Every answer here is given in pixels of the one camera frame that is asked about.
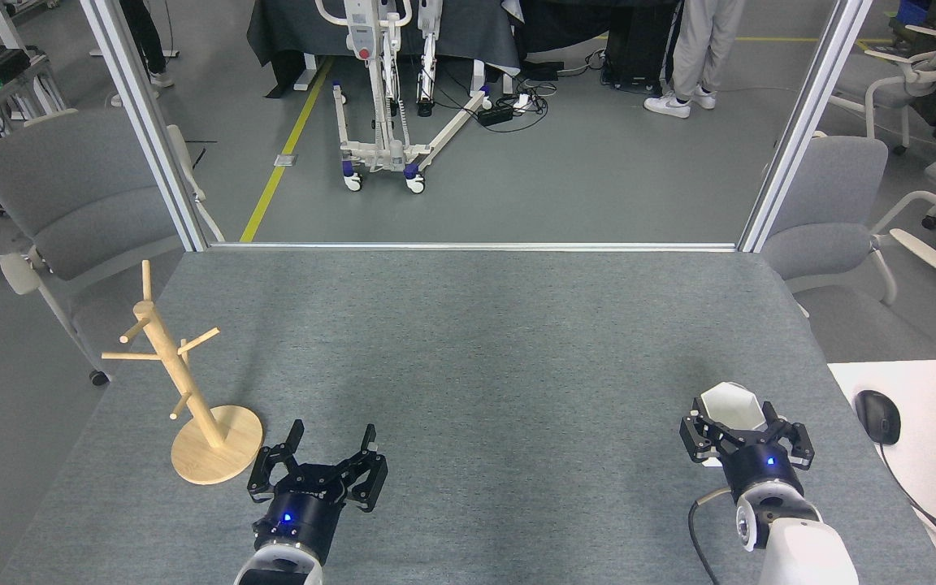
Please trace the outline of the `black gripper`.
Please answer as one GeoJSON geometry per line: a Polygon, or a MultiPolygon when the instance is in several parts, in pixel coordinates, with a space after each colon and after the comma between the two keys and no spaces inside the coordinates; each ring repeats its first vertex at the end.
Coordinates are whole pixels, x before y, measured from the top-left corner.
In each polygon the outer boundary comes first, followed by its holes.
{"type": "Polygon", "coordinates": [[[366,425],[360,451],[337,466],[297,463],[294,454],[304,432],[304,423],[296,419],[281,444],[258,449],[246,491],[255,503],[272,498],[263,518],[253,523],[256,549],[267,544],[300,544],[324,564],[345,502],[356,503],[365,514],[374,511],[388,464],[375,443],[374,423],[366,425]],[[278,463],[284,464],[288,474],[272,485],[271,474],[278,463]]]}
{"type": "Polygon", "coordinates": [[[765,425],[755,431],[751,444],[747,442],[749,429],[717,421],[699,397],[681,418],[679,434],[691,461],[720,458],[735,503],[753,485],[772,480],[791,485],[802,496],[794,469],[809,470],[813,463],[814,448],[803,423],[780,416],[769,401],[762,403],[760,411],[765,425]]]}

